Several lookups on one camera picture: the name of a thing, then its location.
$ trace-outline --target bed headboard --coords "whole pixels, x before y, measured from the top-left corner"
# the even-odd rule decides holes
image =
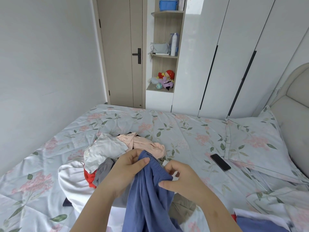
[[[309,176],[309,63],[291,73],[270,107],[291,158]]]

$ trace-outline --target door frame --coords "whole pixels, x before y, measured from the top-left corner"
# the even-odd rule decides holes
[[[146,58],[147,58],[147,0],[143,1],[143,10],[142,10],[142,108],[145,109],[145,102],[146,102]],[[101,74],[103,79],[104,85],[104,92],[107,99],[107,103],[111,104],[111,99],[109,96],[109,89],[108,89],[108,81],[107,81],[107,73],[106,73],[106,66],[105,66],[105,58],[104,58],[104,49],[103,49],[103,42],[102,42],[102,34],[101,28],[99,24],[99,13],[98,13],[98,3],[97,0],[90,0],[92,9],[93,9],[93,18],[95,24],[95,31],[96,31],[96,42],[98,47],[98,54],[101,66]]]

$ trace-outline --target blue storage box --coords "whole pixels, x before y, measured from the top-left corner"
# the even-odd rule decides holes
[[[176,0],[160,0],[159,7],[160,11],[164,10],[177,10],[178,1]]]

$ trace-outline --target wardrobe door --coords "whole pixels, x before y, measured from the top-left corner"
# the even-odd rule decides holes
[[[309,26],[309,0],[276,0],[230,117],[257,116]]]
[[[173,113],[197,116],[229,0],[187,0]]]
[[[274,1],[230,0],[200,117],[227,117]]]

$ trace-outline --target smartphone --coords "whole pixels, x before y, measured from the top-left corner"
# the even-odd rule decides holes
[[[231,169],[231,167],[218,154],[211,155],[211,158],[224,172]]]

